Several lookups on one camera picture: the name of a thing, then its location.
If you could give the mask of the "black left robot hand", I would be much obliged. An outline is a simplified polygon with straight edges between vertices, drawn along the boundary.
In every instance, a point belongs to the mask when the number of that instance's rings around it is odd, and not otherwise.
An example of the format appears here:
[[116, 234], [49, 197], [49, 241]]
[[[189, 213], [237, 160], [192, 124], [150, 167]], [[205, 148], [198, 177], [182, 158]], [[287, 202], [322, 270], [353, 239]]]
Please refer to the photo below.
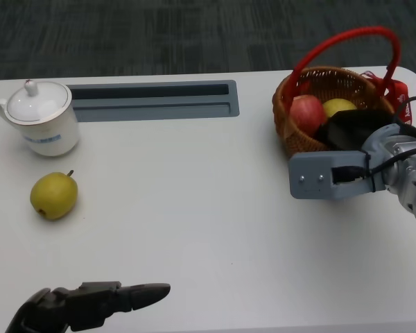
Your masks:
[[41, 289], [16, 312], [7, 332], [74, 332], [104, 325], [117, 312], [154, 305], [167, 297], [167, 283], [124, 287], [120, 282], [84, 282], [77, 289]]

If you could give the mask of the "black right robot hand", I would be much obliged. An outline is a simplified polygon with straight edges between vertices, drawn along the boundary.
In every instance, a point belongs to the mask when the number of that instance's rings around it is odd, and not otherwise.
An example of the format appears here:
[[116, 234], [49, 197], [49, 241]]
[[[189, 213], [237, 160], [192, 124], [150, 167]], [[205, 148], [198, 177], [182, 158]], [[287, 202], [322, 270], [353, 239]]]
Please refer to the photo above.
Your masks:
[[321, 125], [313, 137], [335, 151], [359, 151], [376, 130], [392, 123], [393, 115], [381, 109], [344, 110]]

